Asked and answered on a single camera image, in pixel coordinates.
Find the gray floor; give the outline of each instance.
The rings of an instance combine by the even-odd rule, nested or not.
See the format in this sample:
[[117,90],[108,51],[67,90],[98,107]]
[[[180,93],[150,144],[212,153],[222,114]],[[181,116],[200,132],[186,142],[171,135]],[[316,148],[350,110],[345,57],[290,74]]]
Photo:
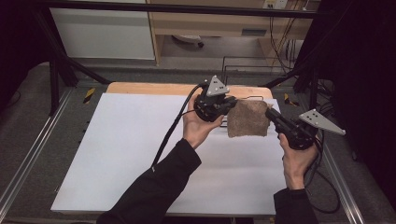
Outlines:
[[[103,77],[115,81],[136,82],[174,82],[198,83],[205,78],[221,74],[222,62],[225,56],[263,57],[258,49],[259,44],[253,38],[224,38],[205,37],[205,46],[202,49],[194,45],[180,43],[172,37],[165,39],[163,60],[160,65],[134,63],[131,65],[118,64],[112,67],[92,65],[92,70]],[[231,59],[229,64],[234,65],[267,65],[257,59]],[[229,79],[229,84],[256,86],[279,76],[265,69],[246,67],[233,68],[230,75],[240,77]],[[51,204],[56,196],[55,190],[62,184],[68,166],[78,150],[78,142],[83,138],[84,130],[88,127],[94,109],[100,100],[101,93],[106,86],[94,84],[82,74],[77,88],[71,93],[71,98],[61,118],[52,131],[46,145],[44,145],[30,174],[27,176],[19,194],[7,212],[6,220],[17,218],[29,219],[30,223],[55,223],[57,220],[95,220],[97,215],[66,216],[50,211]],[[293,79],[282,83],[273,89],[273,95],[278,100],[280,109],[285,117],[295,117],[304,112],[300,106],[284,104],[284,93],[290,95],[292,101],[299,98],[290,88]],[[82,101],[91,85],[96,91],[89,104]],[[50,79],[48,67],[38,66],[33,69],[19,89],[21,99],[0,114],[0,192],[5,192],[8,183],[18,171],[25,155],[40,133],[49,118],[50,112]],[[396,223],[396,215],[389,202],[378,188],[366,166],[353,161],[350,148],[344,139],[335,134],[326,134],[326,142],[339,165],[342,174],[349,185],[357,206],[361,210],[366,223]],[[320,171],[328,176],[327,168],[322,165]],[[310,187],[311,201],[323,209],[331,209],[335,205],[335,197],[329,186],[322,179],[316,177]],[[337,213],[324,215],[317,213],[321,223],[349,223],[343,208]]]

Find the forearm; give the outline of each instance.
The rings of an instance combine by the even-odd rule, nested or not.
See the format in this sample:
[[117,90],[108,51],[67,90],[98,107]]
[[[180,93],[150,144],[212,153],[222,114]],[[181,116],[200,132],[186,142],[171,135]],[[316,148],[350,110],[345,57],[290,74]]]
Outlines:
[[97,223],[161,223],[200,164],[191,145],[180,140],[165,159],[139,176]]
[[318,220],[305,189],[282,189],[274,195],[276,224],[316,224]]

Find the brown cloth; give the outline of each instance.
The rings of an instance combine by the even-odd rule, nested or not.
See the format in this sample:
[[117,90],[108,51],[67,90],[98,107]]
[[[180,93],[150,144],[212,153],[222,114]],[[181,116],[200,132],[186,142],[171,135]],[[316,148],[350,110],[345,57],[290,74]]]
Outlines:
[[265,116],[268,107],[271,105],[264,101],[238,100],[227,115],[228,136],[266,136],[270,126],[270,120]]

